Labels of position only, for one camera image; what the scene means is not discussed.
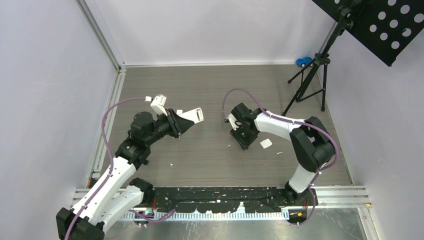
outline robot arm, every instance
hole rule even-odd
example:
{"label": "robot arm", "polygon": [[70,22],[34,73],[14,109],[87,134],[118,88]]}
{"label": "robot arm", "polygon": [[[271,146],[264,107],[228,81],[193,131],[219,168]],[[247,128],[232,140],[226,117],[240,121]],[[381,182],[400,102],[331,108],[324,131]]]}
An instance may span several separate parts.
{"label": "robot arm", "polygon": [[299,165],[286,183],[284,195],[289,203],[294,204],[302,199],[314,176],[334,156],[335,151],[329,139],[318,131],[294,124],[294,122],[305,122],[327,131],[318,118],[310,117],[307,120],[284,116],[280,118],[292,123],[271,118],[259,108],[252,111],[240,103],[231,111],[227,122],[232,127],[230,134],[244,150],[248,149],[260,132],[271,133],[292,142]]}
{"label": "robot arm", "polygon": [[[70,210],[62,208],[56,215],[59,238],[63,240],[76,212],[85,207],[78,217],[70,234],[70,240],[101,240],[110,227],[128,210],[141,203],[150,203],[154,198],[152,184],[133,179],[119,196],[113,198],[118,189],[141,165],[147,165],[150,145],[166,135],[179,138],[193,125],[202,122],[201,108],[187,112],[164,108],[166,96],[158,95],[151,102],[157,113],[154,120],[149,112],[139,112],[134,116],[128,137],[120,144],[110,167],[100,177],[91,190]],[[94,198],[86,206],[86,201]]]}

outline toy car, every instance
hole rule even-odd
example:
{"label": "toy car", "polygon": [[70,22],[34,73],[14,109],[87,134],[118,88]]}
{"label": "toy car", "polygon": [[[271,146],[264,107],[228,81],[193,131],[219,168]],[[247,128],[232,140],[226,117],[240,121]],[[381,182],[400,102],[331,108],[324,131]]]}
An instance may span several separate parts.
{"label": "toy car", "polygon": [[312,61],[312,58],[311,57],[304,57],[304,58],[299,58],[299,59],[297,59],[296,60],[296,64],[299,66],[299,67],[302,67],[302,68],[304,68],[306,65],[308,65],[310,62]]}

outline blue object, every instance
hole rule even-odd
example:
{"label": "blue object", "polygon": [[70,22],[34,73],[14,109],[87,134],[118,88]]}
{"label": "blue object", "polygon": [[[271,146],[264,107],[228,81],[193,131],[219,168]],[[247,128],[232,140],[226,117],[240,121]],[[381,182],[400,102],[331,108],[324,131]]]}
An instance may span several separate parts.
{"label": "blue object", "polygon": [[308,65],[311,61],[312,61],[312,58],[307,56],[307,57],[304,57],[304,58],[297,59],[296,64],[299,67],[303,68],[304,66]]}

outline white panel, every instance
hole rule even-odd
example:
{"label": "white panel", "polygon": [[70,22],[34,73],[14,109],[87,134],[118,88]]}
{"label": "white panel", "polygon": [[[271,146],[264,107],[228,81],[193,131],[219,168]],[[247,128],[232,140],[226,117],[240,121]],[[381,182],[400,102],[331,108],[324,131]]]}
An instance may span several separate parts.
{"label": "white panel", "polygon": [[[366,186],[385,240],[424,233],[417,209],[424,198],[423,43],[424,31],[392,67],[348,33],[329,52],[328,107],[353,180]],[[416,214],[393,217],[405,213]]]}
{"label": "white panel", "polygon": [[0,32],[0,238],[55,240],[116,73],[73,0],[2,2]]}
{"label": "white panel", "polygon": [[127,65],[294,62],[334,22],[311,0],[96,0]]}

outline perforated metal plate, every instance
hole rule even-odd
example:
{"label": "perforated metal plate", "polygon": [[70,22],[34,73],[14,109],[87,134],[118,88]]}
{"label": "perforated metal plate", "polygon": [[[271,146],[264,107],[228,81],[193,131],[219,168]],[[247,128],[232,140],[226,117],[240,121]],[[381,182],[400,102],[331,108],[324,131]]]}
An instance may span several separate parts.
{"label": "perforated metal plate", "polygon": [[[338,9],[349,7],[353,0],[312,0],[334,20]],[[424,28],[422,0],[368,0],[363,12],[348,30],[359,42],[389,67],[399,53]]]}

